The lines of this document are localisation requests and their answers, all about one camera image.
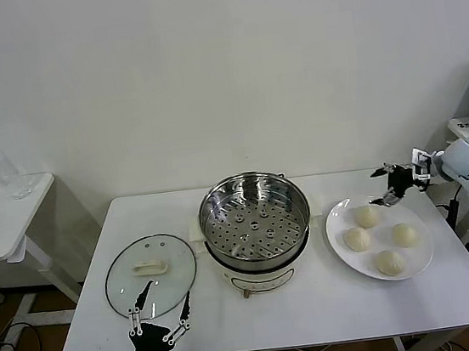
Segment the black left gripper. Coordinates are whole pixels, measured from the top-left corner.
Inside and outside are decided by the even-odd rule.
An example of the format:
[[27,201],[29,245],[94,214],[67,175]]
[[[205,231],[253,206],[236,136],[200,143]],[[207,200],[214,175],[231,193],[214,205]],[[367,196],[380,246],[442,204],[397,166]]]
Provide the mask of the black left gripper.
[[177,341],[190,330],[190,291],[187,291],[185,296],[178,325],[171,331],[163,326],[149,323],[141,324],[141,312],[152,284],[153,281],[149,280],[144,286],[143,291],[139,293],[134,306],[128,310],[129,336],[132,340],[134,351],[171,351]]

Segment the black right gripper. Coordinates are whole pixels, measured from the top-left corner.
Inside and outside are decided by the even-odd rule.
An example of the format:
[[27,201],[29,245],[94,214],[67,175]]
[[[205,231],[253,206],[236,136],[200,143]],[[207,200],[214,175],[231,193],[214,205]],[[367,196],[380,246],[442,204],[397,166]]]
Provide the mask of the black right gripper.
[[381,207],[395,206],[400,201],[400,198],[404,197],[407,189],[415,185],[413,168],[384,162],[370,177],[377,178],[384,175],[388,176],[389,190],[382,197],[375,198],[369,201],[369,203]]

